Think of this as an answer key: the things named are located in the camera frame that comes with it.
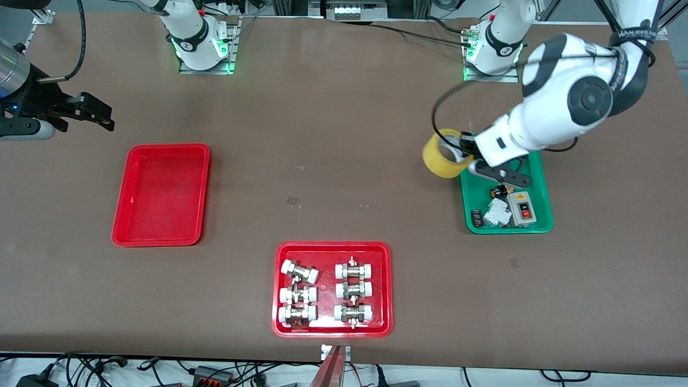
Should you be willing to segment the black power adapter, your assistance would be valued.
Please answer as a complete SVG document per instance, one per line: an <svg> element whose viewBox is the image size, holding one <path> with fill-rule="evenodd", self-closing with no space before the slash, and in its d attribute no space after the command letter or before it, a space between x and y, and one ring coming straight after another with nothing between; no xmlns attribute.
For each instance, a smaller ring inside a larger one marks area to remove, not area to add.
<svg viewBox="0 0 688 387"><path fill-rule="evenodd" d="M59 385L39 375L31 374L22 376L15 387L59 387Z"/></svg>

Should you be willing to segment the tilted metal valve white ends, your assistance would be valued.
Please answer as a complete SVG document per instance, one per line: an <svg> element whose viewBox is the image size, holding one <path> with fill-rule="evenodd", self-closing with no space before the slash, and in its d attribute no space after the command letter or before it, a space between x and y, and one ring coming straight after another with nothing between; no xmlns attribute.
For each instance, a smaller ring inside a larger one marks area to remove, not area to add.
<svg viewBox="0 0 688 387"><path fill-rule="evenodd" d="M319 277L319 270L312 266L300 266L297 261L285 260L281 272L290 277L293 282L315 284Z"/></svg>

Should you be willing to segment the aluminium profile bar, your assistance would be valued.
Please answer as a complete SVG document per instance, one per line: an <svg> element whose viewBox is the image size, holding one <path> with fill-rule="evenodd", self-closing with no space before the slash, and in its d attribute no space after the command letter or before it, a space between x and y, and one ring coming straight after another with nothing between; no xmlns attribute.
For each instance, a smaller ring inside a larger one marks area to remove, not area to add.
<svg viewBox="0 0 688 387"><path fill-rule="evenodd" d="M322 345L322 363L309 387L344 387L346 364L351 361L351 346Z"/></svg>

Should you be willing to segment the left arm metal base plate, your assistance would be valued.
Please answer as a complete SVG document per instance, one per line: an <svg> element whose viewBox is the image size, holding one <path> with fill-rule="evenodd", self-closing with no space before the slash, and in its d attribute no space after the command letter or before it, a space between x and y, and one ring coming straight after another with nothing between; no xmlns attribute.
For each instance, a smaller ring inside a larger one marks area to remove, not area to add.
<svg viewBox="0 0 688 387"><path fill-rule="evenodd" d="M517 83L516 64L522 41L507 44L492 34L491 22L472 25L462 30L463 79L465 81Z"/></svg>

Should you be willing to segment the white power strip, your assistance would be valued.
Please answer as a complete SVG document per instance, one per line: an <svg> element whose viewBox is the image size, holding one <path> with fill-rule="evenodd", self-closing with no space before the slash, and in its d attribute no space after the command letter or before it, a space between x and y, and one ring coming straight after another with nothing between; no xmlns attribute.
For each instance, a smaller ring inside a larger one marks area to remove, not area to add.
<svg viewBox="0 0 688 387"><path fill-rule="evenodd" d="M325 13L337 22L373 22L389 15L386 0L327 0Z"/></svg>

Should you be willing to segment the white circuit breaker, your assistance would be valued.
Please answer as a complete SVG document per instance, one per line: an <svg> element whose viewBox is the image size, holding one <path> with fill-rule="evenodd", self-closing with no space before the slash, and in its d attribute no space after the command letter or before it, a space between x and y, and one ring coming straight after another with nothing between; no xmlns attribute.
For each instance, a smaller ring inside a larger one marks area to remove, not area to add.
<svg viewBox="0 0 688 387"><path fill-rule="evenodd" d="M494 198L489 202L488 210L483 215L483 223L488 226L506 226L511 222L511 216L508 203Z"/></svg>

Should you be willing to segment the green plastic tray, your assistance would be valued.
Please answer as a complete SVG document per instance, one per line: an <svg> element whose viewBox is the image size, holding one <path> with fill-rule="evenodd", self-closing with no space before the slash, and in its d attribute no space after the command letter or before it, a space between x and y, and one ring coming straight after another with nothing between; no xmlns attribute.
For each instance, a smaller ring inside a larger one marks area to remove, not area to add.
<svg viewBox="0 0 688 387"><path fill-rule="evenodd" d="M536 222L530 226L523 227L513 226L511 223L506 226L484 225L481 228L472 226L471 210L481 209L484 215L488 210L489 202L492 200L489 190L499 185L499 183L479 178L468 170L464 170L460 174L460 191L463 198L464 218L468 230L478 235L541 234L552 230L554 218L540 153L531 153L526 157L527 162L522 171L532 178L532 184L525 189L515 188L515 192L527 191L530 194L535 210Z"/></svg>

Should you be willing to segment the grey switch box red button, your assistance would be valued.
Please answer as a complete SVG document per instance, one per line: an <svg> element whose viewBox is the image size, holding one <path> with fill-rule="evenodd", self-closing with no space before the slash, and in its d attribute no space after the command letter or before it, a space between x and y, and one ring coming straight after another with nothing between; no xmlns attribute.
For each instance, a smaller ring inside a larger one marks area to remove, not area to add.
<svg viewBox="0 0 688 387"><path fill-rule="evenodd" d="M510 193L506 196L506 202L511 212L511 225L523 227L530 226L536 222L533 203L527 191Z"/></svg>

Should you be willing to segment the grey connector box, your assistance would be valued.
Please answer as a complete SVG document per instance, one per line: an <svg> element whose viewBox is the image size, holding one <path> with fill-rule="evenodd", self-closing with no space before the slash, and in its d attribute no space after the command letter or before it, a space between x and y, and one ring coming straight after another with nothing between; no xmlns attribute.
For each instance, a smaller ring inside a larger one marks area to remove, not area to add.
<svg viewBox="0 0 688 387"><path fill-rule="evenodd" d="M233 374L224 369L204 367L195 367L193 371L194 384L201 385L225 385L233 380Z"/></svg>

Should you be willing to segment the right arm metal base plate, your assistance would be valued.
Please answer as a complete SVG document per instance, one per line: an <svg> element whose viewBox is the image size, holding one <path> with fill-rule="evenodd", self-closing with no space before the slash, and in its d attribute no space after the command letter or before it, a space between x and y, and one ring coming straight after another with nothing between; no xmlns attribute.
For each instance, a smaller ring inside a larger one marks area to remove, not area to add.
<svg viewBox="0 0 688 387"><path fill-rule="evenodd" d="M234 73L234 66L237 61L239 47L239 33L242 30L241 17L216 18L206 15L204 17L209 22L211 33L209 43L213 45L211 59L218 58L218 61L208 69L192 69L187 63L182 61L181 54L176 52L179 59L179 74L213 74L229 75Z"/></svg>

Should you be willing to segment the yellow tape roll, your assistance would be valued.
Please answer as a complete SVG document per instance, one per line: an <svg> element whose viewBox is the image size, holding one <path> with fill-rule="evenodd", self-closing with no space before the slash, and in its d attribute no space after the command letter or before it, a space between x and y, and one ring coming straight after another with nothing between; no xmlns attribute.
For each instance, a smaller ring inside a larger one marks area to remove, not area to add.
<svg viewBox="0 0 688 387"><path fill-rule="evenodd" d="M444 147L445 137L460 137L463 132L445 128L433 134L422 149L422 160L425 166L440 178L457 178L469 164L474 161L471 157L464 161L454 161L454 157Z"/></svg>

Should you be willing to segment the red tray holding valves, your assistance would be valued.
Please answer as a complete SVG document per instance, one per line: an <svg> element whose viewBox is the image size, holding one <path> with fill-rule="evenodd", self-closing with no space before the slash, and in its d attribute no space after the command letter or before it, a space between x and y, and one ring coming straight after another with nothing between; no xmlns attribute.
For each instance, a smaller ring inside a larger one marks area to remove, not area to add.
<svg viewBox="0 0 688 387"><path fill-rule="evenodd" d="M360 280L357 277L341 280L335 278L335 265L349 261L353 256L359 263L372 266L371 279ZM285 260L297 261L300 266L312 266L319 270L315 284L293 282L281 272ZM392 296L392 252L391 248L381 241L287 241L276 251L273 279L272 329L281 338L383 338L391 333L394 323ZM367 281L372 284L372 297L357 299L355 302L337 299L335 285L341 282L354 284ZM293 304L295 306L315 305L318 319L308 325L286 326L277 319L278 309L287 304L278 301L280 288L293 284L309 285L318 289L318 300L311 304ZM346 323L334 318L334 306L346 304L358 306L370 305L372 321L360 324L352 329Z"/></svg>

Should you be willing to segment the empty red plastic tray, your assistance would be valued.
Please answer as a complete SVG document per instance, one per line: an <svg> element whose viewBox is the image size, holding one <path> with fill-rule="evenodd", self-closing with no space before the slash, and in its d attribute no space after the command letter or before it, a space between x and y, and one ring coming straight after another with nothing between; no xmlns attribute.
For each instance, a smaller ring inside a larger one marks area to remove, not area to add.
<svg viewBox="0 0 688 387"><path fill-rule="evenodd" d="M211 150L204 143L144 144L127 155L111 241L118 247L196 244L203 230Z"/></svg>

